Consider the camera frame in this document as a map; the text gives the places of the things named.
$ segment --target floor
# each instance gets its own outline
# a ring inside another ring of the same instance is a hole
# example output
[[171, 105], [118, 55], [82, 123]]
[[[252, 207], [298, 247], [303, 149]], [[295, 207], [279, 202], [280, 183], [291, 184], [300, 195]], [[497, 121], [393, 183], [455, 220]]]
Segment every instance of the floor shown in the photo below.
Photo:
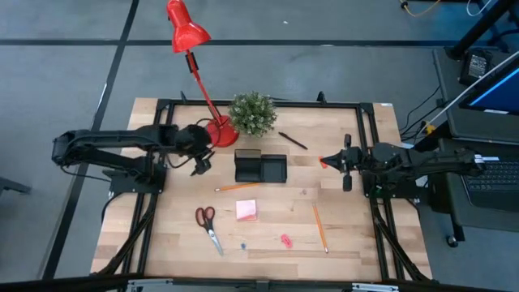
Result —
[[[132, 0], [0, 2], [0, 176], [32, 186], [30, 195], [6, 191], [0, 198], [1, 282], [40, 278], [45, 267], [71, 185], [71, 177], [50, 160], [54, 137], [93, 122], [101, 122], [101, 129], [123, 129], [135, 97], [178, 97], [183, 90], [188, 98], [200, 98], [184, 57], [168, 45], [172, 28], [165, 0], [133, 3], [135, 19], [125, 31]], [[255, 90], [314, 100], [324, 91], [329, 101], [391, 102], [401, 127], [438, 86], [431, 46], [453, 44], [478, 20], [465, 13], [465, 4], [454, 3], [441, 3], [417, 19], [397, 0], [186, 3], [191, 17], [221, 41], [195, 49], [213, 98]], [[429, 5], [410, 2], [413, 11]], [[496, 27], [514, 28], [505, 17]], [[490, 37], [488, 32], [482, 40]], [[119, 45], [121, 38], [129, 40], [126, 47]], [[517, 49], [516, 36], [504, 39]], [[275, 40], [293, 42], [275, 45]], [[321, 45], [304, 43], [311, 40]], [[337, 40], [381, 42], [326, 46]], [[101, 96], [108, 101], [104, 115], [97, 111]], [[411, 120], [434, 107], [434, 100]], [[88, 173], [100, 175], [93, 167]], [[56, 277], [89, 273], [106, 199], [106, 183], [85, 181]], [[448, 217], [426, 205], [420, 214], [435, 279], [519, 289], [519, 234], [467, 228], [467, 242], [451, 249], [444, 242], [451, 232]]]

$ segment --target lamp shade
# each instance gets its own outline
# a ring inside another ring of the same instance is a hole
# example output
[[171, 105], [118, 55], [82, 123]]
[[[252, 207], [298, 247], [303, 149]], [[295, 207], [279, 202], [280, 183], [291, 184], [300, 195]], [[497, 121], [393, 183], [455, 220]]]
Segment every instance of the lamp shade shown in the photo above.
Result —
[[208, 32], [191, 20], [186, 4], [182, 0], [170, 0], [166, 10], [174, 27], [172, 40], [174, 53], [186, 51], [211, 40]]

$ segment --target blue screen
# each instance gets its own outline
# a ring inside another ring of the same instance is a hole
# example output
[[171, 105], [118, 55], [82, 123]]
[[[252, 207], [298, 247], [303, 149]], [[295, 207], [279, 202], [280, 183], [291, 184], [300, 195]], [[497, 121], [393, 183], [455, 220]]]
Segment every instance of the blue screen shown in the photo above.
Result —
[[519, 69], [504, 77], [469, 105], [519, 112]]

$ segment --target computer monitor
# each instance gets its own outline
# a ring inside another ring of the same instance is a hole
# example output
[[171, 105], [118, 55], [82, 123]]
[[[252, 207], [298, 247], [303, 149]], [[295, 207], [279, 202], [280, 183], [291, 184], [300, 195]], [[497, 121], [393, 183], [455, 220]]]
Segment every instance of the computer monitor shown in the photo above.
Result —
[[519, 115], [519, 58], [487, 77], [487, 80], [482, 80], [482, 85], [460, 107], [491, 114]]

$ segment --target potted plant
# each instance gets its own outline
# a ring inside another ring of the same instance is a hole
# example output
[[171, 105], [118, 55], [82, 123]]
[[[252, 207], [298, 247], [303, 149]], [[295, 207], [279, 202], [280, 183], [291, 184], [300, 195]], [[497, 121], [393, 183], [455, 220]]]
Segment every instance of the potted plant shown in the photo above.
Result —
[[277, 119], [272, 100], [257, 92], [235, 96], [229, 106], [229, 116], [236, 131], [256, 137], [273, 130]]

